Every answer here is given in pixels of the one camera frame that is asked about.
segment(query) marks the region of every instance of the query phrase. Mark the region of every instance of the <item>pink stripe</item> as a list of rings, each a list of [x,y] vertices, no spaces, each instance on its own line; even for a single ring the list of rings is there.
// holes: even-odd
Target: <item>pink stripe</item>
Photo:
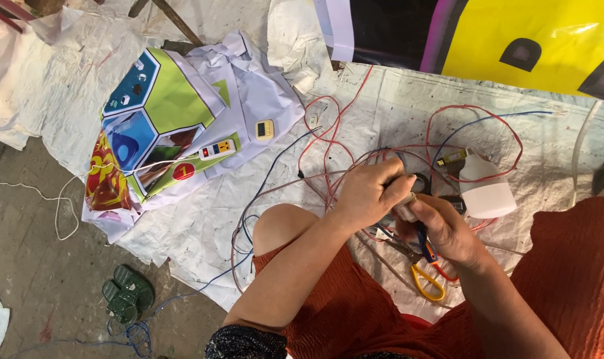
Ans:
[[[425,41],[424,57],[422,58],[419,71],[433,72],[434,62],[437,59],[443,32],[446,30],[446,24],[450,18],[450,12],[455,4],[455,0],[439,0],[434,7],[433,19],[430,20],[428,38]]]

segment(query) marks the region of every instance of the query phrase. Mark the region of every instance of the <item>scissors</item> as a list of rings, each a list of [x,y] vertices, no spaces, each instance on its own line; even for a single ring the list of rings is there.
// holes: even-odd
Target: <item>scissors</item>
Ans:
[[[424,271],[422,271],[418,267],[418,262],[422,258],[421,254],[418,254],[414,250],[410,249],[410,247],[408,245],[405,245],[404,243],[399,242],[398,240],[393,240],[393,239],[390,240],[390,239],[386,238],[386,239],[384,239],[384,241],[386,242],[386,244],[390,245],[392,248],[397,250],[399,253],[406,256],[406,258],[409,260],[409,262],[411,263],[410,273],[413,275],[413,280],[415,281],[415,286],[417,287],[418,291],[425,298],[432,300],[432,301],[438,301],[438,300],[442,300],[444,298],[444,296],[446,295],[446,292],[444,291],[443,287],[436,280],[434,280],[433,277],[429,276],[428,274],[426,274]],[[426,292],[424,290],[424,288],[422,288],[422,286],[419,284],[418,274],[421,275],[422,277],[424,277],[425,280],[432,283],[434,285],[434,287],[439,291],[440,294],[438,296],[433,296],[433,295],[429,294],[428,292]]]

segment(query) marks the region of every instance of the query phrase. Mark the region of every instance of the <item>concrete floor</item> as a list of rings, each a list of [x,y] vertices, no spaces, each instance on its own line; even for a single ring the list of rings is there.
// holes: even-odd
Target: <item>concrete floor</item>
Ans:
[[[70,177],[40,139],[30,139],[23,151],[0,143],[0,181],[32,185],[47,197],[57,197]],[[65,190],[64,195],[73,199],[76,213],[80,212],[83,193],[83,184],[77,179]],[[75,226],[65,202],[61,202],[59,214],[62,236]],[[3,306],[11,309],[2,358],[40,344],[40,333],[47,327],[50,315],[52,340],[112,340],[106,332],[108,316],[100,290],[118,264],[127,263],[147,276],[156,289],[156,305],[175,295],[193,292],[170,277],[167,265],[146,266],[118,246],[106,247],[105,235],[93,225],[81,222],[71,238],[59,241],[54,229],[55,210],[56,201],[43,200],[33,189],[0,185],[0,298]],[[152,358],[202,358],[210,335],[225,314],[204,295],[173,301],[149,323]],[[130,347],[51,343],[15,358],[136,355]]]

